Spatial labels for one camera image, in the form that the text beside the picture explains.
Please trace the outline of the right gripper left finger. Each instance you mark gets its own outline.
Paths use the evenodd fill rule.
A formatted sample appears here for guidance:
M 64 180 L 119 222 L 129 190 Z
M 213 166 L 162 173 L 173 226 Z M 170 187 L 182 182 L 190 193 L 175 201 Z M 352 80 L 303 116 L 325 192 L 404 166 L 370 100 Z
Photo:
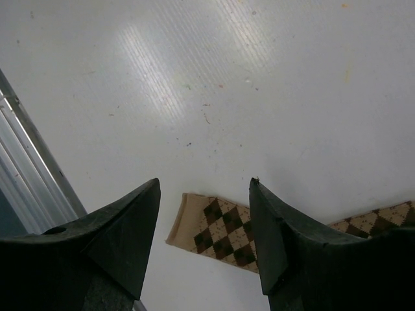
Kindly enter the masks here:
M 160 181 L 40 235 L 1 239 L 2 310 L 131 310 L 141 297 Z

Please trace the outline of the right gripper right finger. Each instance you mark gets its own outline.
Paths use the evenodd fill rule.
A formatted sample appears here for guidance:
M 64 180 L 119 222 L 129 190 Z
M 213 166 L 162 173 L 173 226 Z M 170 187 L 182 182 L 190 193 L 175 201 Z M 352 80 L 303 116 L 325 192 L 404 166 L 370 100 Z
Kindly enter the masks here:
M 252 179 L 249 210 L 272 310 L 413 310 L 414 230 L 360 238 L 330 228 Z

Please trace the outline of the beige argyle sock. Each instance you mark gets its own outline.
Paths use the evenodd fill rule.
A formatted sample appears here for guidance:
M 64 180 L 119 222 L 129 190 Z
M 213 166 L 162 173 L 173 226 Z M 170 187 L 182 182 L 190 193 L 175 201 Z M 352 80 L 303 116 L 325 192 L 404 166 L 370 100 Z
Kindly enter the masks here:
M 330 227 L 361 238 L 414 226 L 414 202 L 374 209 Z M 224 198 L 184 193 L 166 243 L 232 266 L 258 272 L 249 208 Z

